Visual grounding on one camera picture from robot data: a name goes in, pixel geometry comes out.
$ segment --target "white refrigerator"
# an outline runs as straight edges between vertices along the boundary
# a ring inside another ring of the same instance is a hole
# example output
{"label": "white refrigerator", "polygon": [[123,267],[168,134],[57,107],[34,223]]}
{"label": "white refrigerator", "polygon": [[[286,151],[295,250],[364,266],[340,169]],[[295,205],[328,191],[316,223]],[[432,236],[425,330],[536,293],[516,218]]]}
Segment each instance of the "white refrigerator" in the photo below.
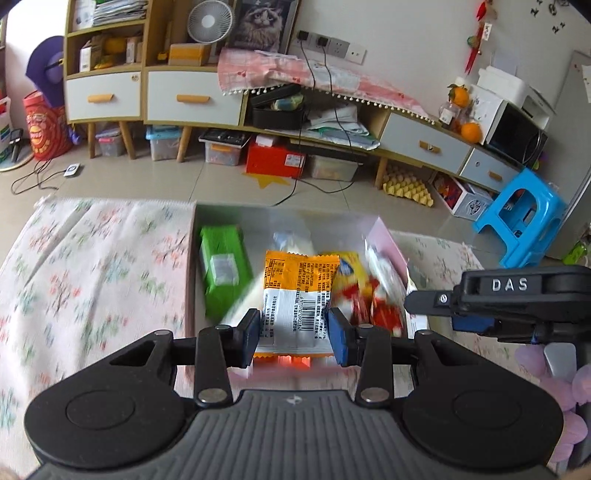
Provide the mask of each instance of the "white refrigerator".
{"label": "white refrigerator", "polygon": [[[591,98],[584,79],[586,65],[591,66],[591,57],[574,52],[556,104],[556,117],[548,129],[547,158],[537,172],[558,187],[568,206],[564,223],[546,253],[558,259],[591,223]],[[587,81],[591,84],[591,75]]]}

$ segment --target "green package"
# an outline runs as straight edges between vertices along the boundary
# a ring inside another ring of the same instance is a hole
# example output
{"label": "green package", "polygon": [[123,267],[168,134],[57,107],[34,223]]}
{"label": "green package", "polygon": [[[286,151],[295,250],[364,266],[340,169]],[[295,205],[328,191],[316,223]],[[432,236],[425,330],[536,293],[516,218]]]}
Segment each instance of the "green package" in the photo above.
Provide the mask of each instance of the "green package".
{"label": "green package", "polygon": [[252,281],[240,230],[234,225],[201,228],[200,254],[205,315],[219,322]]}

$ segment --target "white drawer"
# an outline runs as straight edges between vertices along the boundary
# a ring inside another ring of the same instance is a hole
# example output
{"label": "white drawer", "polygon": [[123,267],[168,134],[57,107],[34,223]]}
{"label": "white drawer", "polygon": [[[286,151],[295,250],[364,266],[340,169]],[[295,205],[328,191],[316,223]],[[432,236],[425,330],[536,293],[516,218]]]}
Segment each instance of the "white drawer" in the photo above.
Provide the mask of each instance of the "white drawer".
{"label": "white drawer", "polygon": [[66,81],[70,122],[140,117],[141,72],[107,73]]}
{"label": "white drawer", "polygon": [[474,149],[460,172],[460,177],[500,192],[513,180],[519,171],[491,157],[482,150]]}
{"label": "white drawer", "polygon": [[440,170],[458,173],[471,146],[424,123],[392,113],[381,148],[415,158]]}
{"label": "white drawer", "polygon": [[146,122],[238,125],[242,95],[223,96],[214,72],[149,72]]}

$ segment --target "power outlet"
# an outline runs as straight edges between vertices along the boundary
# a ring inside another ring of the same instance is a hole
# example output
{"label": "power outlet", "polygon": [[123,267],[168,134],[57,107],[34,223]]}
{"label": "power outlet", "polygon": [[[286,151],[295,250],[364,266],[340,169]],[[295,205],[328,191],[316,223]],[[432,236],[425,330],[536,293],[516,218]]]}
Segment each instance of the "power outlet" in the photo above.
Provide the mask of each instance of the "power outlet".
{"label": "power outlet", "polygon": [[349,45],[349,48],[347,49],[345,60],[349,60],[353,63],[361,65],[363,64],[363,59],[365,58],[365,54],[367,52],[368,51],[364,46],[352,43]]}
{"label": "power outlet", "polygon": [[322,36],[323,35],[320,35],[318,33],[308,32],[308,39],[306,41],[303,41],[301,43],[301,46],[306,50],[319,51],[322,53],[322,47],[318,45],[318,38]]}
{"label": "power outlet", "polygon": [[347,56],[347,50],[350,43],[348,41],[339,40],[338,38],[331,38],[326,47],[326,54],[344,59]]}

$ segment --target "wooden cabinet leg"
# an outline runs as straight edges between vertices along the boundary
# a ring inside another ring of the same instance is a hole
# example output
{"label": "wooden cabinet leg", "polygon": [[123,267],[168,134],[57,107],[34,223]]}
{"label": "wooden cabinet leg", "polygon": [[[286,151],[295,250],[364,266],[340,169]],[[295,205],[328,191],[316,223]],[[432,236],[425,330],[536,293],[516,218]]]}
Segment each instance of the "wooden cabinet leg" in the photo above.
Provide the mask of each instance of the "wooden cabinet leg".
{"label": "wooden cabinet leg", "polygon": [[183,127],[183,133],[181,134],[181,141],[178,145],[177,161],[184,162],[184,155],[189,146],[189,139],[191,138],[191,130],[193,127]]}
{"label": "wooden cabinet leg", "polygon": [[88,124],[88,156],[89,158],[94,158],[96,156],[96,124]]}
{"label": "wooden cabinet leg", "polygon": [[377,189],[381,189],[382,185],[384,184],[383,179],[384,175],[386,175],[386,167],[388,166],[388,159],[387,158],[380,158],[379,165],[378,165],[378,174],[375,176],[375,187]]}
{"label": "wooden cabinet leg", "polygon": [[134,141],[131,138],[129,125],[127,125],[127,122],[119,122],[119,129],[121,130],[121,135],[123,136],[123,143],[125,144],[125,149],[127,150],[129,158],[131,160],[135,160]]}

